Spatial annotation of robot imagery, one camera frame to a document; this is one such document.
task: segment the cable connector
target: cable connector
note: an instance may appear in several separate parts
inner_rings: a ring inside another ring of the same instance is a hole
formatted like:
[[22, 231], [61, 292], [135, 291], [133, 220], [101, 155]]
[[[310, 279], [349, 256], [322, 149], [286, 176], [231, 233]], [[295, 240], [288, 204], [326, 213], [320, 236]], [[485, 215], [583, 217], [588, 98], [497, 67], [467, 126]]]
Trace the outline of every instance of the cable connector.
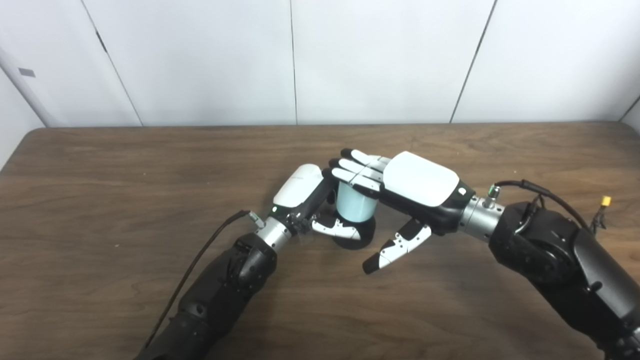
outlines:
[[607, 229], [607, 226], [604, 224], [604, 211], [609, 205], [611, 205], [611, 197], [603, 196], [602, 201], [600, 201], [600, 208], [598, 209], [596, 214], [593, 215], [591, 226], [589, 226], [591, 232], [594, 235], [598, 231], [598, 229]]
[[600, 203], [601, 206], [609, 206], [611, 205], [611, 197], [610, 196], [603, 196], [602, 197], [602, 202]]
[[262, 221], [260, 216], [258, 216], [258, 214], [254, 213], [253, 211], [249, 211], [249, 214], [247, 214], [247, 216], [249, 216], [251, 221], [253, 221], [255, 223], [255, 225], [258, 227], [258, 229], [263, 229], [264, 228], [265, 223], [264, 223], [264, 221]]
[[486, 194], [486, 199], [483, 201], [482, 206], [485, 209], [493, 209], [495, 207], [495, 201], [500, 195], [500, 187], [497, 185], [491, 185], [489, 191]]

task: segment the panel seam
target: panel seam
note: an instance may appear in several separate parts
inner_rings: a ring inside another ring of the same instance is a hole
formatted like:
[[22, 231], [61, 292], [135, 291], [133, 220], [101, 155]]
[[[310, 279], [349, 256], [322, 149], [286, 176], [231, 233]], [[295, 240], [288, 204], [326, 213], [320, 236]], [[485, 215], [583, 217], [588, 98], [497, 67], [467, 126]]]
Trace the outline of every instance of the panel seam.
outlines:
[[293, 64], [293, 103], [296, 110], [296, 125], [298, 125], [298, 89], [296, 88], [296, 50], [293, 41], [293, 5], [289, 0], [289, 19], [291, 20], [291, 61]]
[[456, 105], [453, 107], [453, 112], [451, 113], [451, 118], [449, 119], [450, 124], [453, 122], [453, 117], [456, 116], [456, 111], [458, 110], [460, 99], [462, 99], [462, 93], [465, 91], [465, 87], [467, 86], [467, 81], [469, 80], [469, 75], [471, 75], [471, 70], [474, 68], [474, 64], [476, 63], [478, 52], [480, 51], [480, 47], [482, 46], [484, 35], [486, 34], [486, 30], [489, 27], [489, 22], [491, 22], [491, 17], [493, 16], [493, 11], [495, 10], [495, 5], [497, 3], [498, 3], [498, 0], [493, 0], [491, 11], [489, 11], [489, 16], [486, 18], [484, 29], [482, 30], [482, 35], [480, 35], [480, 40], [478, 40], [478, 45], [476, 46], [476, 52], [474, 53], [474, 57], [471, 59], [471, 64], [469, 64], [469, 69], [467, 70], [467, 75], [465, 76], [465, 80], [462, 83], [462, 88], [460, 89], [460, 93], [458, 94], [458, 100], [456, 100]]
[[618, 122], [622, 122], [622, 120], [624, 120], [624, 118], [627, 117], [627, 115], [631, 112], [631, 110], [634, 109], [634, 107], [638, 104], [638, 102], [640, 102], [640, 96], [638, 96], [638, 98], [631, 104], [631, 106], [629, 106], [629, 109], [627, 109], [625, 113], [622, 114], [622, 117], [618, 120]]
[[107, 47], [104, 44], [104, 41], [102, 40], [102, 37], [100, 36], [100, 33], [98, 32], [98, 28], [95, 26], [95, 22], [93, 21], [93, 18], [91, 17], [91, 14], [89, 13], [89, 9], [87, 9], [84, 0], [80, 0], [80, 3], [82, 3], [82, 6], [84, 7], [84, 11], [86, 12], [86, 15], [89, 17], [89, 21], [91, 22], [91, 25], [93, 26], [93, 30], [95, 30], [95, 34], [98, 36], [98, 39], [100, 40], [100, 44], [102, 46], [102, 48], [104, 49], [104, 53], [107, 54], [107, 58], [109, 59], [109, 62], [111, 63], [111, 67], [113, 68], [113, 71], [116, 74], [116, 77], [118, 78], [118, 81], [120, 82], [120, 86], [122, 86], [122, 90], [124, 91], [124, 94], [127, 96], [127, 99], [129, 100], [129, 104], [131, 104], [131, 108], [133, 109], [133, 112], [136, 114], [136, 117], [138, 118], [138, 122], [140, 123], [140, 126], [145, 126], [145, 124], [142, 122], [142, 118], [140, 118], [140, 114], [138, 113], [138, 109], [136, 109], [136, 106], [133, 104], [133, 100], [131, 99], [131, 95], [129, 95], [129, 92], [127, 91], [126, 86], [124, 86], [124, 82], [122, 81], [122, 78], [120, 77], [120, 73], [118, 72], [118, 69], [116, 69], [116, 65], [113, 63], [113, 59], [111, 58], [111, 54], [109, 54], [109, 51], [107, 51]]

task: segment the black fingertip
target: black fingertip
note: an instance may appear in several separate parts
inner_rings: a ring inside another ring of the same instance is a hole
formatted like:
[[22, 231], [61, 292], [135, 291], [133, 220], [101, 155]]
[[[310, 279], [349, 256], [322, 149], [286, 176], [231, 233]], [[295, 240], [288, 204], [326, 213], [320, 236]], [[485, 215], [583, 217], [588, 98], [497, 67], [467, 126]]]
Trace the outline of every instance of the black fingertip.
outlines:
[[411, 219], [398, 230], [398, 234], [407, 240], [411, 240], [420, 233], [422, 227], [423, 225], [418, 220]]
[[335, 179], [335, 177], [334, 177], [334, 176], [333, 176], [333, 174], [331, 173], [331, 170], [332, 170], [332, 169], [331, 169], [330, 167], [328, 167], [328, 168], [324, 168], [324, 169], [322, 170], [322, 177], [323, 177], [323, 178], [325, 178], [325, 179]]
[[366, 259], [362, 263], [362, 270], [364, 273], [369, 275], [374, 271], [380, 270], [380, 253], [377, 252], [373, 254], [369, 259]]
[[334, 159], [329, 160], [329, 167], [331, 167], [331, 168], [340, 167], [340, 159], [334, 158]]
[[340, 151], [340, 156], [342, 156], [343, 158], [346, 158], [346, 159], [353, 160], [353, 155], [351, 155], [352, 151], [353, 151], [353, 149], [343, 149], [343, 150]]

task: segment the wood grain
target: wood grain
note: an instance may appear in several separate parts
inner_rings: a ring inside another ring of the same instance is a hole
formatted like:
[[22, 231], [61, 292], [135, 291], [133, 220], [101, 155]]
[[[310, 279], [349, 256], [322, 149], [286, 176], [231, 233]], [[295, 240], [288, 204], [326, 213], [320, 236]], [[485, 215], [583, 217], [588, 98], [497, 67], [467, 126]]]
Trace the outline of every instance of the wood grain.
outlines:
[[[133, 358], [218, 224], [264, 213], [298, 165], [343, 147], [410, 150], [479, 192], [525, 177], [588, 218], [610, 195], [599, 239], [640, 281], [640, 138], [623, 124], [41, 129], [0, 172], [0, 359]], [[364, 275], [405, 220], [383, 206], [376, 218], [364, 250], [292, 241], [211, 358], [602, 358], [472, 238], [433, 238]], [[250, 230], [230, 226], [204, 259]]]

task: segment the robotic arm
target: robotic arm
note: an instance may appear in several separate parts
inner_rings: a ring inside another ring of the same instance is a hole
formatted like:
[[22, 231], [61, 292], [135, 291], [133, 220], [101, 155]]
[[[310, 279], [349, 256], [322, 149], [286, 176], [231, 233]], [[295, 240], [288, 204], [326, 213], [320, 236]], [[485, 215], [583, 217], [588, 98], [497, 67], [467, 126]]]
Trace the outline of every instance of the robotic arm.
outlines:
[[278, 251], [311, 229], [314, 213], [335, 186], [318, 166], [302, 165], [276, 194], [265, 221], [245, 211], [258, 229], [209, 263], [180, 299], [171, 322], [135, 360], [203, 359], [275, 271]]
[[[549, 190], [528, 181], [506, 181], [482, 198], [452, 170], [409, 152], [375, 166], [360, 151], [341, 154], [342, 159], [330, 162], [330, 174], [341, 182], [337, 203], [348, 187], [350, 197], [357, 192], [412, 217], [364, 262], [367, 274], [409, 253], [431, 233], [461, 231], [486, 242], [500, 264], [526, 277], [608, 359], [640, 359], [640, 287], [598, 244], [583, 219]], [[501, 206], [496, 203], [501, 186], [554, 199], [579, 224], [535, 200]]]

